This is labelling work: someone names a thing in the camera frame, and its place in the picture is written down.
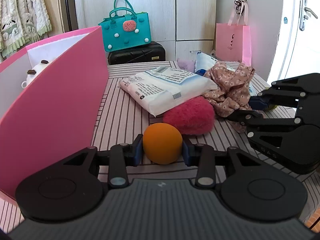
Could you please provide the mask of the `pink floral cloth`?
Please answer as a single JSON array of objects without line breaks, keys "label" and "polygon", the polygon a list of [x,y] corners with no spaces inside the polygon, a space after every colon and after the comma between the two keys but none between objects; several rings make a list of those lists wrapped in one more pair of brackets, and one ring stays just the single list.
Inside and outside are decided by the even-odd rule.
[{"label": "pink floral cloth", "polygon": [[250,110],[249,83],[254,73],[254,68],[244,63],[240,63],[233,71],[229,70],[224,62],[219,61],[204,74],[204,77],[217,84],[217,89],[208,91],[203,97],[222,118],[230,116],[236,110]]}]

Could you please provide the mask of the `orange foam ball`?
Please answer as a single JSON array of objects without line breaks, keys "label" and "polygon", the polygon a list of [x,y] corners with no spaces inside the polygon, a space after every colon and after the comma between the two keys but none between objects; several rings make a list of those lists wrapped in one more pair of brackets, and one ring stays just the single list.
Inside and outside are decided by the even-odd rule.
[{"label": "orange foam ball", "polygon": [[181,133],[170,124],[155,123],[143,134],[143,150],[153,163],[168,165],[181,155],[183,139]]}]

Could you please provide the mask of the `white wipes pack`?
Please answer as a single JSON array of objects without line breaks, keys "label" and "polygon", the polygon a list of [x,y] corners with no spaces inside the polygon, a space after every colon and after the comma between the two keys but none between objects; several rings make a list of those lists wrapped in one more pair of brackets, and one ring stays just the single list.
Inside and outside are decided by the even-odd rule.
[{"label": "white wipes pack", "polygon": [[163,66],[125,77],[119,86],[153,116],[218,88],[209,78]]}]

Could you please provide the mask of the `green foam ball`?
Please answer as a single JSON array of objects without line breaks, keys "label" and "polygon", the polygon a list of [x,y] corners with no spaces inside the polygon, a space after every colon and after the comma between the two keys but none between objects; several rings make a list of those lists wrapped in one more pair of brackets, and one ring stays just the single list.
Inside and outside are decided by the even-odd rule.
[{"label": "green foam ball", "polygon": [[267,108],[264,109],[264,111],[272,111],[276,109],[278,106],[277,105],[268,105]]}]

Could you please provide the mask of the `red fuzzy plush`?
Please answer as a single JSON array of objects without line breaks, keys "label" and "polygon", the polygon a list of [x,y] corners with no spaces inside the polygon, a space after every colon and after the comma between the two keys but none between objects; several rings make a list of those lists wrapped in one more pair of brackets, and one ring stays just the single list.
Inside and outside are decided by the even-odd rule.
[{"label": "red fuzzy plush", "polygon": [[198,96],[165,112],[163,122],[174,126],[181,134],[202,135],[212,131],[215,112],[206,99]]}]

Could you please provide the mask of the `pink paper gift bag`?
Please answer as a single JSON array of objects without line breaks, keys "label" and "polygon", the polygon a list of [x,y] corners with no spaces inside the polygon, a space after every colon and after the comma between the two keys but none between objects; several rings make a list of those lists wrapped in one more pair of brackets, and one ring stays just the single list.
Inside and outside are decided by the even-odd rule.
[{"label": "pink paper gift bag", "polygon": [[215,52],[222,61],[252,65],[251,29],[248,25],[248,4],[241,0],[240,14],[233,10],[228,23],[216,24]]}]

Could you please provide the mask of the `blue white tissue pack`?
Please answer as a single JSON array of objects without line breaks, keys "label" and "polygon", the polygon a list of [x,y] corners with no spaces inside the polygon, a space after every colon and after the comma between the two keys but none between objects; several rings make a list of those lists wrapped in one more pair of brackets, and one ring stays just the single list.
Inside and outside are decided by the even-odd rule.
[{"label": "blue white tissue pack", "polygon": [[[204,75],[205,71],[209,70],[214,64],[217,63],[217,59],[211,55],[205,54],[201,51],[196,52],[196,61],[195,61],[195,73]],[[238,62],[226,62],[228,70],[235,71],[238,67]]]}]

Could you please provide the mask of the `striped pink tablecloth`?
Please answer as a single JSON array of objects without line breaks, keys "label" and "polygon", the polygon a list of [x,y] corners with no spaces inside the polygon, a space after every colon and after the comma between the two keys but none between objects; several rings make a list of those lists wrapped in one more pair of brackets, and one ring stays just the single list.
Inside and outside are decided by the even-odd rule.
[{"label": "striped pink tablecloth", "polygon": [[[114,66],[102,96],[91,143],[103,150],[116,142],[132,142],[149,124],[157,122],[120,90],[121,78],[143,70],[141,64]],[[121,215],[129,201],[112,197],[87,218],[72,223],[47,225],[25,220],[9,232],[11,239],[314,239],[315,233],[293,219],[278,224],[252,223],[228,212],[216,197],[197,192],[182,176],[174,185],[181,194],[162,187],[148,190],[144,175],[155,174],[160,167],[147,160],[131,174],[138,190],[132,209]]]}]

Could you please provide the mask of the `purple fuzzy plush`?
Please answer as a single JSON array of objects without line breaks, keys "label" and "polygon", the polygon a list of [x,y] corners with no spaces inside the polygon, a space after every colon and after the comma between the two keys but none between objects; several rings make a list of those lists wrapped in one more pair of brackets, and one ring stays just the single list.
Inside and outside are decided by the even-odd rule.
[{"label": "purple fuzzy plush", "polygon": [[195,72],[195,61],[177,59],[177,65],[180,69]]}]

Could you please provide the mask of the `pink storage box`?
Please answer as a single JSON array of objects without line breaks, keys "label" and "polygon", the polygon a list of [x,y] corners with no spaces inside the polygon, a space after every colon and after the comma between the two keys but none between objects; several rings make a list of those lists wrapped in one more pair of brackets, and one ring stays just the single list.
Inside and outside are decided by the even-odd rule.
[{"label": "pink storage box", "polygon": [[[25,89],[27,71],[47,60]],[[108,81],[101,27],[52,36],[1,63],[1,199],[29,175],[91,144]]]}]

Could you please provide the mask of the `white panda plush toy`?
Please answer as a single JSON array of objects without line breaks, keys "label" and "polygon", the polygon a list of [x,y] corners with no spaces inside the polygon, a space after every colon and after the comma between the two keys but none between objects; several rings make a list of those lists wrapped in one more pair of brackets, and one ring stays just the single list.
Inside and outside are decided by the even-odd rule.
[{"label": "white panda plush toy", "polygon": [[51,62],[42,60],[39,64],[35,65],[32,69],[27,71],[27,78],[21,83],[21,87],[25,89]]}]

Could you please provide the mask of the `black suitcase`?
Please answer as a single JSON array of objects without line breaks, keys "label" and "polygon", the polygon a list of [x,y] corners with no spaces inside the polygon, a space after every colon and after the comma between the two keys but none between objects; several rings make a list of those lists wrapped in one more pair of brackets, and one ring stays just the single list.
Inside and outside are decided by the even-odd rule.
[{"label": "black suitcase", "polygon": [[108,54],[108,64],[128,64],[166,61],[163,46],[152,41],[150,44],[113,51]]}]

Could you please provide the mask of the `teal felt handbag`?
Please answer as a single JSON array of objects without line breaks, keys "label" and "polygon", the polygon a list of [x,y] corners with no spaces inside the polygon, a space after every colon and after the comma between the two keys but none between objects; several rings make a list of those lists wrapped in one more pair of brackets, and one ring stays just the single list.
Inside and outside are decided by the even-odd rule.
[{"label": "teal felt handbag", "polygon": [[148,13],[136,13],[130,2],[124,1],[126,7],[115,6],[109,12],[109,17],[99,23],[107,53],[150,44],[152,41]]}]

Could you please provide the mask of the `cream knitted cardigan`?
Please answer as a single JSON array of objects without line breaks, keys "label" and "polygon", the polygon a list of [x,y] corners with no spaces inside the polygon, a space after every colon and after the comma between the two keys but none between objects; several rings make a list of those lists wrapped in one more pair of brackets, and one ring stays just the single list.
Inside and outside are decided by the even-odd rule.
[{"label": "cream knitted cardigan", "polygon": [[1,0],[1,60],[50,31],[44,0]]}]

